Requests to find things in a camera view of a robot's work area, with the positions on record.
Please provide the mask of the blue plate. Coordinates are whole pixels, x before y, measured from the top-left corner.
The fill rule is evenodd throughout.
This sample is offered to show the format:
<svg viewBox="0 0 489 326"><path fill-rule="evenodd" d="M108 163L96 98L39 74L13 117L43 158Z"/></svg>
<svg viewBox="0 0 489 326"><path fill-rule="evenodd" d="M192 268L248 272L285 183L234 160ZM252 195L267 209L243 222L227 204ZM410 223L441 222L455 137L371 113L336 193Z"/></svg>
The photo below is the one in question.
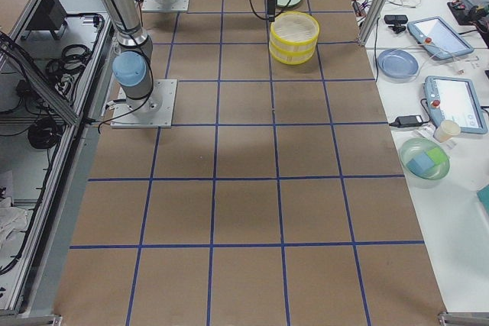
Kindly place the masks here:
<svg viewBox="0 0 489 326"><path fill-rule="evenodd" d="M377 64L383 74L392 79L411 79L419 72L416 58L400 49L384 50L377 57Z"/></svg>

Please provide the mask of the black power adapter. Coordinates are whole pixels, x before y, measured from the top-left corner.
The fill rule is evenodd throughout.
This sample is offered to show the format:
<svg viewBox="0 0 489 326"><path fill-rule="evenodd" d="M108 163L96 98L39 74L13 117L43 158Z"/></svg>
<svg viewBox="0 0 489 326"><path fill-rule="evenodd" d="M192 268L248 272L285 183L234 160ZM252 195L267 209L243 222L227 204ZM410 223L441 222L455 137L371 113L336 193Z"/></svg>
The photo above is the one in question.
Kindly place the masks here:
<svg viewBox="0 0 489 326"><path fill-rule="evenodd" d="M421 115L402 115L394 119L389 123L390 127L395 128L411 128L421 127L424 124L428 124L429 120L424 120Z"/></svg>

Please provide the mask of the black webcam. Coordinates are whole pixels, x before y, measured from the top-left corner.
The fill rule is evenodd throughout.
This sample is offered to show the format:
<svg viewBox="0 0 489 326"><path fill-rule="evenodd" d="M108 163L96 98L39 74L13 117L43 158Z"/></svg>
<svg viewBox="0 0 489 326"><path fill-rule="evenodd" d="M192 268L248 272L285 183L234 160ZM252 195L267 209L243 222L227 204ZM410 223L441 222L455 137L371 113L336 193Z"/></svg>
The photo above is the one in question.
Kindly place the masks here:
<svg viewBox="0 0 489 326"><path fill-rule="evenodd" d="M385 15L384 23L395 33L400 34L406 30L408 18L406 15Z"/></svg>

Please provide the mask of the near teach pendant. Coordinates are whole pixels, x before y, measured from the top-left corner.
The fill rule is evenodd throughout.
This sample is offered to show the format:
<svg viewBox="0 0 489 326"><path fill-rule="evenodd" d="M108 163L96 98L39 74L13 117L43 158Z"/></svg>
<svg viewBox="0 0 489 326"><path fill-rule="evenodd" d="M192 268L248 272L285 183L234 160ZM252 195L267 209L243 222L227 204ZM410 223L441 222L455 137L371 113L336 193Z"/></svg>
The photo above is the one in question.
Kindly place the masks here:
<svg viewBox="0 0 489 326"><path fill-rule="evenodd" d="M481 104L470 79L427 76L424 92L428 114L436 127L448 120L454 121L462 133L488 132Z"/></svg>

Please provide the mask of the white crumpled cloth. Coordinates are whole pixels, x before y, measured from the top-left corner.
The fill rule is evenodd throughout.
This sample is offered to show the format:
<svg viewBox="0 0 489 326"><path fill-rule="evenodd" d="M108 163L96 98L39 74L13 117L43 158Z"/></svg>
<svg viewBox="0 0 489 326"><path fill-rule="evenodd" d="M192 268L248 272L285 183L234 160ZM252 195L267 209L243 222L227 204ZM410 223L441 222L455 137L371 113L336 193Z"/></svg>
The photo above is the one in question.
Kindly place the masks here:
<svg viewBox="0 0 489 326"><path fill-rule="evenodd" d="M1 173L1 268L18 254L28 229L28 210L15 205L13 171Z"/></svg>

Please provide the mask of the teach pendant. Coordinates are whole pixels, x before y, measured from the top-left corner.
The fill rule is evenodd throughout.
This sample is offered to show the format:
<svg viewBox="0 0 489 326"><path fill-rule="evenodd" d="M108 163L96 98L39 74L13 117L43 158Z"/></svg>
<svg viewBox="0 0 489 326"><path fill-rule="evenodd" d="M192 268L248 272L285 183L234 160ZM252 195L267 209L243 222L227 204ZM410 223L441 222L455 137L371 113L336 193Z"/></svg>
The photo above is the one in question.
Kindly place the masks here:
<svg viewBox="0 0 489 326"><path fill-rule="evenodd" d="M481 104L470 79L427 76L424 92L428 114L436 127L448 120L454 121L462 133L488 132Z"/></svg>
<svg viewBox="0 0 489 326"><path fill-rule="evenodd" d="M409 21L407 30L428 53L440 60L474 52L474 48L439 16Z"/></svg>

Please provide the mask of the paper cup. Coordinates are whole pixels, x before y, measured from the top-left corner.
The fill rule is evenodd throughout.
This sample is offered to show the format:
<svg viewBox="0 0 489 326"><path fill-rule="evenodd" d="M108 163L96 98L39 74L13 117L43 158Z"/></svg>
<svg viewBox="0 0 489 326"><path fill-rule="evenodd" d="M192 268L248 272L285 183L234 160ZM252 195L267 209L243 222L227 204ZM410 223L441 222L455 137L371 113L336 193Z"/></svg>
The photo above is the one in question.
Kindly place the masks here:
<svg viewBox="0 0 489 326"><path fill-rule="evenodd" d="M444 120L436 128L433 137L440 143L445 142L461 133L461 127L452 120Z"/></svg>

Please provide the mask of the green bowl with sponges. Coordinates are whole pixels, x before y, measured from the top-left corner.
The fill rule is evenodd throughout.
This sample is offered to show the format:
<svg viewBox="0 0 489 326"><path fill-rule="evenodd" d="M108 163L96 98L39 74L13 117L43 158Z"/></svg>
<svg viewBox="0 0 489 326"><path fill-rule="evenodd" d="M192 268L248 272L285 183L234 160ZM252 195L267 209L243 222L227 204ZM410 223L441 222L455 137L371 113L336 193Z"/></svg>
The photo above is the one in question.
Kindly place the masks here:
<svg viewBox="0 0 489 326"><path fill-rule="evenodd" d="M440 145L424 137L407 140L399 149L400 161L415 186L438 185L451 168L450 158Z"/></svg>

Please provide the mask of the far teach pendant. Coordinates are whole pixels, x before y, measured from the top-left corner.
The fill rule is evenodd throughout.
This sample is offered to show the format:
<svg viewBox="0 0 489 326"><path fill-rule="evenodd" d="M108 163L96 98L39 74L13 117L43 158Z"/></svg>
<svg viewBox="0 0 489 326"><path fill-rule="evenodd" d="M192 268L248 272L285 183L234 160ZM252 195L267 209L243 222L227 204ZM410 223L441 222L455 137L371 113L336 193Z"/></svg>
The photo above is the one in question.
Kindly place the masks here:
<svg viewBox="0 0 489 326"><path fill-rule="evenodd" d="M474 52L474 48L439 16L409 21L407 30L428 53L440 60Z"/></svg>

